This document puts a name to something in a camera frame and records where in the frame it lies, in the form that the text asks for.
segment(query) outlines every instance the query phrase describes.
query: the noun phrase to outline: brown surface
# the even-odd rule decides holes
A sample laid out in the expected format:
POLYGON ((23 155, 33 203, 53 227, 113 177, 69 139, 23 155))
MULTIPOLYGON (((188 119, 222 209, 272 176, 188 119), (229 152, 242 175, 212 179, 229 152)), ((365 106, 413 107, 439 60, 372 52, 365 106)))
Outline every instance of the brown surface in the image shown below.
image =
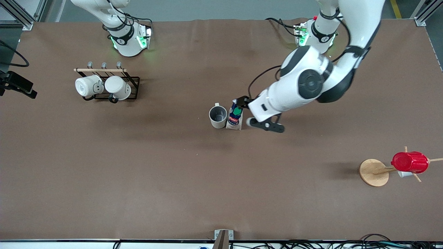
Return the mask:
POLYGON ((14 70, 39 94, 0 98, 1 238, 203 239, 219 228, 240 239, 443 238, 443 167, 421 184, 392 176, 383 188, 358 175, 363 160, 389 163, 404 144, 442 155, 443 77, 412 20, 384 20, 346 95, 285 113, 283 134, 217 130, 208 119, 215 102, 228 108, 290 53, 281 28, 155 23, 153 50, 134 58, 105 36, 100 23, 36 23, 23 33, 18 50, 31 67, 14 70), (82 100, 72 69, 88 61, 122 61, 143 78, 140 98, 82 100))
POLYGON ((392 169, 386 169, 386 166, 377 159, 367 159, 359 168, 361 179, 373 187, 381 187, 388 183, 390 171, 392 169))

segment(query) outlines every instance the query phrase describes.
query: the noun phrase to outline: mug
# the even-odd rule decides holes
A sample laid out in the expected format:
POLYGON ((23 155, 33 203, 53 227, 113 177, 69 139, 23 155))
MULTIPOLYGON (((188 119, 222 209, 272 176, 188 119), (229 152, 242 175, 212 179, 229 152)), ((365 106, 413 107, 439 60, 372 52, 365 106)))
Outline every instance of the mug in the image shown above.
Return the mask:
POLYGON ((106 91, 110 93, 109 101, 117 103, 131 95, 131 87, 121 77, 111 76, 105 81, 106 91))
POLYGON ((103 93, 103 81, 97 75, 78 78, 75 80, 75 89, 83 97, 91 97, 98 93, 103 93))
POLYGON ((218 103, 209 110, 209 118, 212 126, 217 129, 221 129, 226 126, 226 120, 228 118, 228 112, 226 109, 218 103))

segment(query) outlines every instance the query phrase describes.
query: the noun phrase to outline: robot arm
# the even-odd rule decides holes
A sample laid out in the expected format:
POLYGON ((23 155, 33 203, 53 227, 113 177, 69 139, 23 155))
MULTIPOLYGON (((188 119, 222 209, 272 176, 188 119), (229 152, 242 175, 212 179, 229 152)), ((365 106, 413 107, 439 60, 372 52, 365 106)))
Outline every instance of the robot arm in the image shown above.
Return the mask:
POLYGON ((337 65, 311 46, 294 50, 281 66, 280 79, 263 90, 256 99, 237 100, 254 116, 248 125, 283 132, 278 124, 282 112, 314 100, 334 102, 349 89, 355 70, 366 56, 380 26, 385 0, 338 0, 338 6, 349 29, 349 46, 337 65), (276 122, 271 119, 277 116, 276 122))
POLYGON ((96 16, 111 34, 114 48, 121 55, 132 57, 149 45, 152 28, 129 21, 120 8, 130 0, 71 0, 71 2, 96 16))

